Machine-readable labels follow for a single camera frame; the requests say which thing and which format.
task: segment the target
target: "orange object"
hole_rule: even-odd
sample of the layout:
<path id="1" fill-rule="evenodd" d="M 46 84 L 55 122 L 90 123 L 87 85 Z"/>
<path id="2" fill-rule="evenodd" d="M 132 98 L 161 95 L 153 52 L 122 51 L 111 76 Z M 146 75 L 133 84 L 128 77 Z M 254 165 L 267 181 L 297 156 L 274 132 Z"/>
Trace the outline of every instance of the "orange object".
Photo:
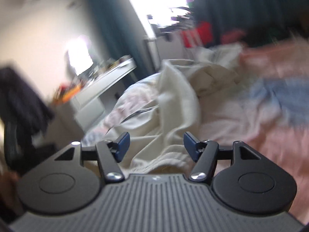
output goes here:
<path id="1" fill-rule="evenodd" d="M 61 99 L 62 103 L 68 102 L 80 90 L 81 90 L 81 84 L 75 86 L 73 89 L 66 92 Z"/>

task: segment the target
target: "red object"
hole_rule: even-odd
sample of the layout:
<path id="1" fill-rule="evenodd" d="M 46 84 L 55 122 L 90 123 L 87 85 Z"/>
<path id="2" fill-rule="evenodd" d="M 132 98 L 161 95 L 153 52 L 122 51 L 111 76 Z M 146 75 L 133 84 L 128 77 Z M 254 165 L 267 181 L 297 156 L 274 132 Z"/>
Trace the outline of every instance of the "red object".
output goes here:
<path id="1" fill-rule="evenodd" d="M 200 35 L 200 39 L 202 40 L 203 45 L 211 43 L 213 41 L 213 35 L 211 31 L 211 24 L 209 22 L 202 22 L 196 28 L 198 34 Z M 183 40 L 183 44 L 186 48 L 191 48 L 191 44 L 187 38 L 187 34 L 191 34 L 193 41 L 196 45 L 197 41 L 194 38 L 194 31 L 193 30 L 186 30 L 181 32 L 181 37 Z"/>
<path id="2" fill-rule="evenodd" d="M 66 90 L 68 87 L 70 87 L 70 85 L 68 85 L 68 84 L 60 84 L 59 89 L 60 90 Z"/>
<path id="3" fill-rule="evenodd" d="M 221 44 L 232 44 L 240 41 L 247 33 L 241 29 L 233 29 L 221 37 Z"/>

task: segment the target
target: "white blanket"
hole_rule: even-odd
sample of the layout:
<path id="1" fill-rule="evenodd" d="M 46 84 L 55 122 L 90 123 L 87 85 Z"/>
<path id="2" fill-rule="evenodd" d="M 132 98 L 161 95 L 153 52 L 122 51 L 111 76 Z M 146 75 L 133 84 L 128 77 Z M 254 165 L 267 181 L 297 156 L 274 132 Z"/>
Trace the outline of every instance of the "white blanket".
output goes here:
<path id="1" fill-rule="evenodd" d="M 163 61 L 159 75 L 158 99 L 147 104 L 149 111 L 112 128 L 106 139 L 122 132 L 131 136 L 130 148 L 121 170 L 130 173 L 185 173 L 194 163 L 183 146 L 183 135 L 198 135 L 201 116 L 198 96 L 210 95 L 233 84 L 234 71 L 212 63 L 188 60 Z"/>

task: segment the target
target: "black cloth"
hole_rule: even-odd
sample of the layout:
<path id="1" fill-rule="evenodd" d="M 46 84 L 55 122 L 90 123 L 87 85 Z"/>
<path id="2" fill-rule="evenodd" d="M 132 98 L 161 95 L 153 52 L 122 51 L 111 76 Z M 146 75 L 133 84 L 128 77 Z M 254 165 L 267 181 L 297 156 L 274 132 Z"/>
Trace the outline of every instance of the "black cloth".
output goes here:
<path id="1" fill-rule="evenodd" d="M 0 69 L 0 91 L 0 97 L 4 97 L 0 100 L 6 101 L 18 124 L 29 135 L 46 132 L 54 113 L 11 67 Z"/>
<path id="2" fill-rule="evenodd" d="M 0 217 L 7 224 L 13 222 L 17 218 L 17 215 L 12 210 L 10 210 L 9 208 L 6 207 L 6 205 L 4 204 L 2 199 L 0 199 Z"/>

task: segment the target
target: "white desk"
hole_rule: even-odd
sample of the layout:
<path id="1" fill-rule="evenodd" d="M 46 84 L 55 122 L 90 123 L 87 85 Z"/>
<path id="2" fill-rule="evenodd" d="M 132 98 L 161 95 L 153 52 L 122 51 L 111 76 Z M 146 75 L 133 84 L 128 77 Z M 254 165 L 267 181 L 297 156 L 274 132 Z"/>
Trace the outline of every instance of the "white desk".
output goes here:
<path id="1" fill-rule="evenodd" d="M 70 101 L 55 108 L 57 117 L 70 132 L 70 140 L 80 140 L 91 127 L 111 112 L 117 102 L 115 94 L 122 95 L 125 90 L 120 80 L 129 74 L 136 82 L 132 72 L 135 68 L 136 64 L 131 58 L 101 75 Z"/>

